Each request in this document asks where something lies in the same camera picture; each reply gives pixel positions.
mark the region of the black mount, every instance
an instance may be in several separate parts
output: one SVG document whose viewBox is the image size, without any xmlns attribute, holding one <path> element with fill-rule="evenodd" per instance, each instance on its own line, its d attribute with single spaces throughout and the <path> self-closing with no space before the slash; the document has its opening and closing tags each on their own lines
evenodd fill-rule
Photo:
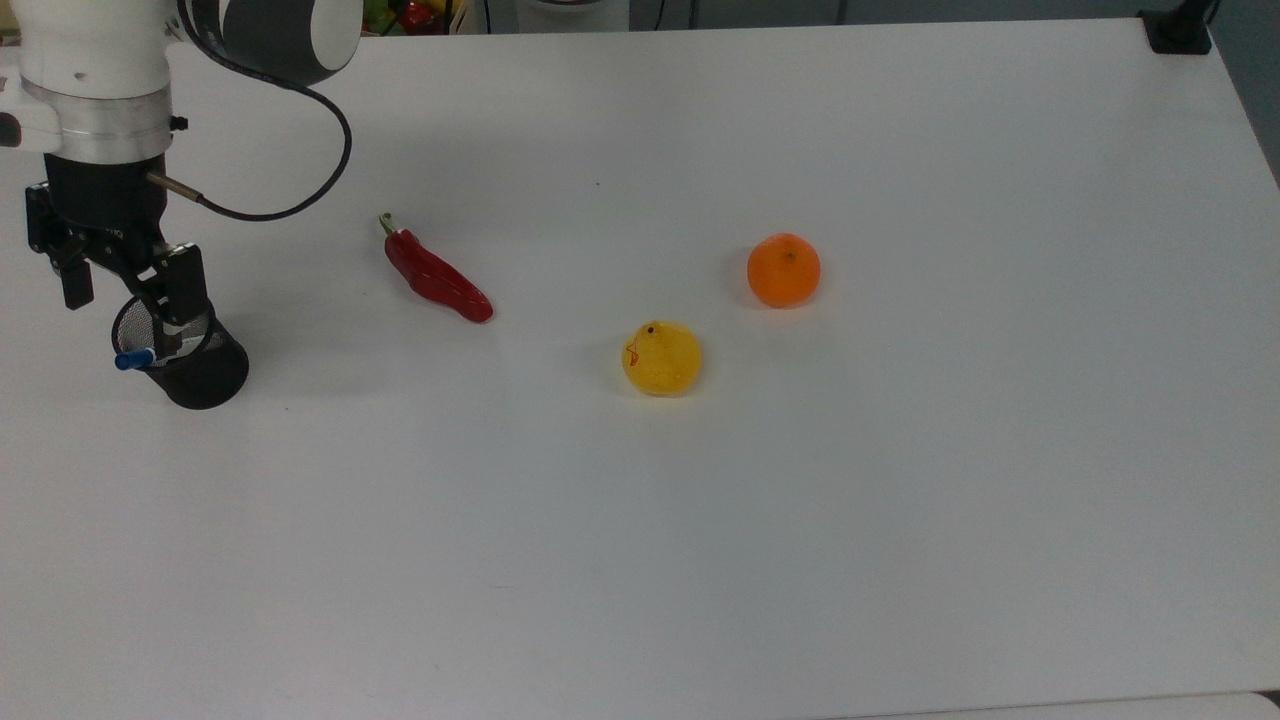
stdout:
<svg viewBox="0 0 1280 720">
<path fill-rule="evenodd" d="M 1208 55 L 1213 41 L 1204 14 L 1212 4 L 1213 0 L 1185 0 L 1172 10 L 1139 12 L 1151 49 L 1160 55 Z"/>
<path fill-rule="evenodd" d="M 166 196 L 146 179 L 164 173 L 164 156 L 123 165 L 90 165 L 45 156 L 49 182 L 27 188 L 27 243 L 49 256 L 63 300 L 76 310 L 93 301 L 90 263 L 118 275 L 163 324 L 186 325 L 210 309 L 205 266 L 195 245 L 170 246 L 160 233 Z M 178 347 L 156 347 L 165 357 Z"/>
</svg>

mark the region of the red chili pepper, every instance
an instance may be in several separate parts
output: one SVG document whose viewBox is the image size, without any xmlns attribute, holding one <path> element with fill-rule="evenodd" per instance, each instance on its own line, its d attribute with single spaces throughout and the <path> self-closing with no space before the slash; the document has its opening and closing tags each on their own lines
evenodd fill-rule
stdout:
<svg viewBox="0 0 1280 720">
<path fill-rule="evenodd" d="M 413 233 L 393 225 L 390 213 L 379 215 L 378 222 L 387 231 L 387 259 L 408 281 L 413 292 L 431 302 L 453 307 L 472 323 L 493 318 L 489 299 L 462 273 L 422 247 Z"/>
</svg>

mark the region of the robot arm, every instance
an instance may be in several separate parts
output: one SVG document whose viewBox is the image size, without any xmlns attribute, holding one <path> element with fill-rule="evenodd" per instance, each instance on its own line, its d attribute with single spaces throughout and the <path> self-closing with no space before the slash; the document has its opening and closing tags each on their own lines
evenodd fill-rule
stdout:
<svg viewBox="0 0 1280 720">
<path fill-rule="evenodd" d="M 173 184 L 157 178 L 182 129 L 165 47 L 189 28 L 229 67 L 306 86 L 351 59 L 361 0 L 15 0 L 14 10 L 20 73 L 0 72 L 0 145 L 44 152 L 49 178 L 27 190 L 28 243 L 49 256 L 70 309 L 93 299 L 88 263 L 124 282 L 134 300 L 115 348 L 134 361 L 150 352 L 136 366 L 175 402 L 229 400 L 247 355 L 214 316 L 200 250 L 160 233 Z"/>
</svg>

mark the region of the yellow ball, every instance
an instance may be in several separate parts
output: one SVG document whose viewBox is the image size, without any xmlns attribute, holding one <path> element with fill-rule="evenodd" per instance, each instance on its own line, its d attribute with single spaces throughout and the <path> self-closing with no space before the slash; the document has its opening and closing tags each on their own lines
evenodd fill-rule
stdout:
<svg viewBox="0 0 1280 720">
<path fill-rule="evenodd" d="M 680 395 L 698 379 L 703 348 L 680 323 L 654 320 L 640 325 L 622 348 L 622 370 L 641 392 Z"/>
</svg>

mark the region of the gray floor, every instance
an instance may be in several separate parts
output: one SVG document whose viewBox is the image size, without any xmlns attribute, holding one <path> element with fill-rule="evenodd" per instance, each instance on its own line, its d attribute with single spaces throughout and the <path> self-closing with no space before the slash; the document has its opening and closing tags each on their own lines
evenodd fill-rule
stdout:
<svg viewBox="0 0 1280 720">
<path fill-rule="evenodd" d="M 631 28 L 652 29 L 662 0 L 631 0 Z M 910 23 L 1134 17 L 1179 0 L 849 0 L 845 22 Z M 515 29 L 512 0 L 490 0 L 494 32 Z M 838 0 L 701 0 L 699 27 L 831 24 Z M 663 29 L 686 28 L 690 0 L 667 0 Z M 1280 177 L 1280 0 L 1222 0 L 1213 36 Z"/>
</svg>

